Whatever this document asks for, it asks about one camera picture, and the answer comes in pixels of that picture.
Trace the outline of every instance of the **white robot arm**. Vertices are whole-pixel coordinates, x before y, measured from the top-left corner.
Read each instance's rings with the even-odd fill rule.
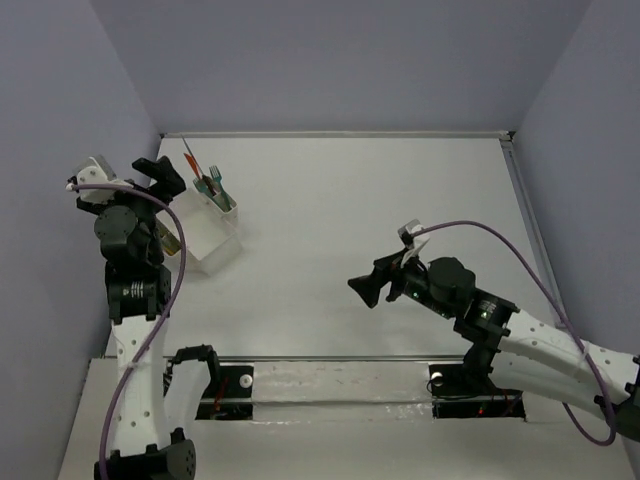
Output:
[[[166,157],[155,162],[141,158],[133,168],[155,183],[144,188],[119,180],[96,156],[78,167],[67,185],[80,194],[77,207],[97,215],[94,231],[106,260],[117,348],[118,388],[105,420],[94,478],[193,480],[196,452],[188,428],[205,389],[220,388],[220,365],[210,346],[179,350],[165,396],[164,321],[175,294],[163,266],[156,220],[156,213],[186,186]]]
[[[424,265],[417,255],[424,240],[416,242],[424,230],[417,221],[405,225],[398,232],[403,250],[375,260],[370,275],[349,280],[367,306],[374,308],[380,290],[390,283],[387,301],[405,295],[453,318],[453,330],[473,344],[462,365],[464,378],[457,381],[487,392],[518,389],[553,398],[604,418],[621,435],[640,441],[638,357],[579,340],[583,352],[567,332],[476,288],[475,274],[455,258]]]

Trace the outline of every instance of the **utensil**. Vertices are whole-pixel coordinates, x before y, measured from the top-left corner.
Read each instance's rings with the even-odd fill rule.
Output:
[[[191,151],[191,148],[189,148],[189,144],[187,143],[187,140],[184,138],[184,136],[180,135],[180,138],[182,138],[182,143],[184,143],[184,146],[187,147],[187,151],[189,152],[189,155],[187,155],[186,153],[184,154],[185,158],[187,159],[187,162],[189,162],[189,165],[191,165],[191,168],[195,172],[198,180],[201,180],[202,182],[204,182],[207,189],[209,190],[209,193],[211,194],[209,196],[211,197],[211,199],[213,199],[213,197],[216,195],[216,189],[215,189],[215,184],[213,183],[213,180],[207,177],[202,171],[202,168],[200,168],[200,164],[196,160],[196,156]]]
[[[217,165],[212,165],[209,167],[209,173],[211,173],[213,181],[220,187],[220,193],[222,194],[224,203],[227,206],[227,212],[231,211],[231,200],[229,200],[229,195],[227,195],[227,192],[225,192],[224,187],[222,186],[222,173],[220,173],[220,169]]]

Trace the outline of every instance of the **fork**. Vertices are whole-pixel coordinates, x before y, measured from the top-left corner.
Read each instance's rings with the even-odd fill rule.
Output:
[[[227,212],[231,211],[231,200],[229,200],[229,195],[225,192],[222,186],[222,173],[220,173],[220,169],[217,165],[212,165],[209,167],[209,173],[211,173],[211,178],[220,186],[220,193],[222,194],[222,198],[224,199],[224,203],[227,205]]]

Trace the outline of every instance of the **wire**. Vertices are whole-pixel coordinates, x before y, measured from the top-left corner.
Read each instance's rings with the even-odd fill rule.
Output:
[[[474,395],[436,395],[435,393],[433,393],[433,380],[429,380],[427,382],[427,392],[429,392],[431,394],[431,396],[433,398],[439,399],[439,400],[471,400],[473,398],[477,398],[480,396],[480,394],[474,394]]]
[[[506,417],[507,415],[509,415],[511,412],[513,412],[513,409],[516,408],[518,403],[520,403],[521,401],[522,401],[522,393],[519,393],[516,399],[511,403],[511,405],[508,406],[508,408],[500,416]]]
[[[584,427],[582,425],[580,425],[580,422],[578,422],[578,419],[576,418],[576,416],[571,411],[571,408],[569,407],[569,405],[567,405],[564,402],[562,403],[562,405],[564,406],[564,409],[567,411],[567,414],[569,415],[569,418],[571,419],[573,424],[576,426],[576,428],[580,431],[580,433],[587,440],[589,440],[589,441],[591,441],[591,442],[593,442],[596,445],[599,445],[601,447],[606,447],[606,446],[611,445],[616,439],[616,426],[615,426],[615,413],[614,413],[614,410],[613,410],[613,404],[611,403],[611,396],[609,395],[609,389],[607,388],[607,384],[605,383],[604,378],[602,378],[602,375],[600,374],[600,371],[598,370],[598,367],[596,366],[595,362],[593,361],[593,358],[591,358],[591,355],[589,355],[589,352],[586,351],[584,343],[582,343],[582,340],[580,339],[580,336],[578,335],[575,327],[573,326],[573,324],[569,320],[569,317],[567,317],[567,315],[564,313],[564,311],[560,307],[560,304],[556,301],[555,298],[553,298],[553,295],[551,295],[549,290],[544,286],[542,281],[538,278],[536,273],[533,271],[531,266],[527,263],[527,261],[522,256],[522,254],[518,251],[518,249],[509,240],[507,240],[507,238],[505,236],[503,236],[497,230],[494,230],[493,228],[491,228],[491,227],[489,227],[489,226],[487,226],[487,225],[485,225],[483,223],[475,222],[473,220],[456,220],[456,221],[453,221],[453,222],[446,222],[446,223],[441,223],[441,224],[438,224],[438,225],[433,225],[431,227],[426,227],[426,228],[423,228],[421,230],[418,230],[417,232],[412,233],[411,236],[413,238],[415,238],[415,237],[418,237],[420,235],[424,235],[425,233],[434,232],[436,230],[441,230],[443,228],[457,227],[457,226],[460,226],[460,225],[469,225],[469,226],[472,226],[472,227],[478,227],[478,228],[481,228],[482,230],[485,230],[485,231],[491,233],[492,235],[498,237],[502,241],[502,243],[504,243],[509,248],[509,250],[511,250],[511,252],[518,258],[518,260],[520,260],[520,263],[522,264],[524,269],[527,271],[529,276],[533,279],[533,281],[538,286],[540,291],[543,293],[543,295],[547,298],[547,300],[549,301],[549,303],[551,304],[553,309],[556,311],[556,313],[558,314],[558,317],[560,318],[560,321],[567,328],[567,332],[569,332],[569,335],[571,336],[571,338],[573,338],[573,341],[575,342],[576,346],[578,347],[578,350],[580,350],[580,352],[584,355],[584,358],[585,358],[587,364],[589,365],[589,368],[591,368],[591,371],[593,372],[593,376],[595,377],[596,382],[598,383],[598,387],[600,388],[600,391],[602,392],[602,398],[604,399],[604,407],[605,407],[604,408],[604,410],[605,410],[605,420],[606,420],[607,424],[609,425],[609,437],[606,440],[598,440],[598,439],[592,437],[589,434],[589,432],[587,432],[584,429]]]
[[[176,226],[176,230],[178,231],[178,237],[180,238],[180,245],[181,245],[181,254],[180,254],[180,267],[178,269],[176,284],[173,288],[173,292],[171,293],[171,296],[169,297],[169,300],[167,301],[167,304],[164,307],[164,310],[160,314],[159,320],[156,322],[156,325],[153,327],[153,329],[151,330],[147,338],[144,340],[144,342],[142,342],[140,349],[133,356],[133,360],[131,364],[135,365],[144,356],[149,346],[151,345],[151,342],[153,342],[153,339],[156,337],[156,335],[162,328],[162,325],[167,320],[167,317],[169,316],[169,312],[171,311],[171,307],[175,303],[176,298],[178,296],[178,292],[180,291],[180,286],[182,285],[182,279],[184,278],[185,268],[187,266],[187,256],[186,256],[187,242],[184,237],[184,231],[182,229],[182,225],[180,224],[180,220],[178,220],[178,217],[176,216],[176,214],[173,212],[173,210],[171,210],[171,208],[169,208],[167,204],[165,204],[164,202],[161,202],[153,195],[150,195],[146,192],[141,192],[140,190],[136,190],[132,187],[125,187],[123,185],[85,184],[85,185],[71,185],[71,189],[75,191],[115,190],[118,192],[130,193],[131,195],[136,195],[138,197],[144,198],[145,200],[155,203],[156,205],[161,207],[163,210],[165,210],[167,214],[171,217],[171,220],[173,220],[173,223]],[[133,367],[129,366],[125,369],[124,373],[120,377],[120,381],[118,382],[118,385],[116,386],[116,389],[113,392],[113,396],[111,397],[111,402],[109,402],[109,408],[107,409],[107,413],[104,418],[104,423],[102,425],[102,433],[100,434],[100,452],[98,456],[100,477],[102,478],[102,480],[109,480],[109,476],[107,473],[107,441],[109,438],[109,428],[111,427],[111,421],[113,420],[113,415],[116,410],[118,399],[120,398],[120,395],[122,395],[122,392],[124,391],[124,388],[127,385],[127,381],[131,377],[132,372],[133,372]]]

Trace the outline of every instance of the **pen holder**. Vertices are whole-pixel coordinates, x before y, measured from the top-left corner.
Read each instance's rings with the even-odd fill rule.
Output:
[[[213,209],[217,211],[222,218],[224,218],[234,227],[238,226],[238,203],[233,199],[231,195],[229,195],[229,193],[225,192],[227,195],[227,199],[229,200],[229,206],[231,207],[227,209],[225,198],[221,193],[218,193],[212,197],[209,193],[209,190],[207,189],[207,186],[202,180],[194,179],[193,185],[201,195],[204,195],[213,202]]]
[[[187,242],[187,270],[213,275],[235,258],[242,245],[234,226],[238,222],[238,205],[235,201],[224,212],[207,195],[188,188],[171,203],[184,230]],[[165,264],[176,272],[180,265],[178,231],[169,215],[157,214],[158,228],[165,253]]]

